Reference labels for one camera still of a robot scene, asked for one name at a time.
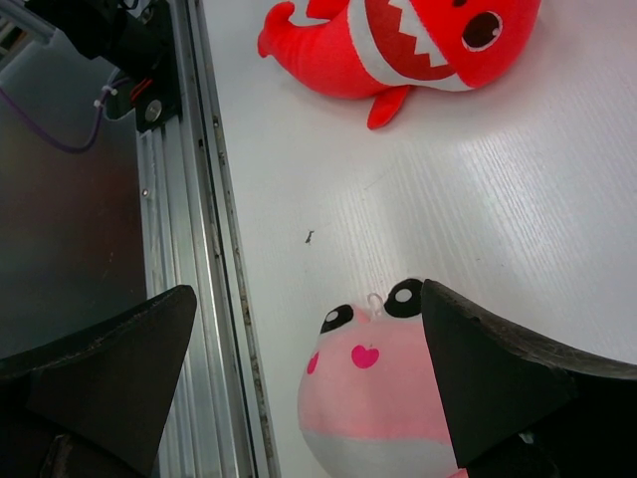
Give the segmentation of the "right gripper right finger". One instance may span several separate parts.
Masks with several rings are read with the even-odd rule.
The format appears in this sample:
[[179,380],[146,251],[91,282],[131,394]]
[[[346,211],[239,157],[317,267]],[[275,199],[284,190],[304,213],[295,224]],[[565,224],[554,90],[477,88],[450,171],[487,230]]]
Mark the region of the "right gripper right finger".
[[422,320],[469,476],[635,476],[634,364],[550,339],[432,280]]

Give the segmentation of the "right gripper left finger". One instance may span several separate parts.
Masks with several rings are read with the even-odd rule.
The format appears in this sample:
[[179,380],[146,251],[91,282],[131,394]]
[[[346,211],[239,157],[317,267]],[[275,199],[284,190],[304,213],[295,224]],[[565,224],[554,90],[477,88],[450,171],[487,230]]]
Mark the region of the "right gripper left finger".
[[180,285],[2,358],[2,476],[151,476],[196,310]]

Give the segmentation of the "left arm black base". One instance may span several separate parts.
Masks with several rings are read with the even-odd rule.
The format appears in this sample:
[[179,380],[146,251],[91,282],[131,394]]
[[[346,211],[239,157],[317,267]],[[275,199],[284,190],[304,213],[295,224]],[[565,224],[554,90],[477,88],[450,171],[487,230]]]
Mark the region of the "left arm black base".
[[150,1],[135,17],[124,1],[28,1],[26,8],[60,29],[88,59],[101,57],[133,82],[136,128],[153,130],[181,114],[170,5]]

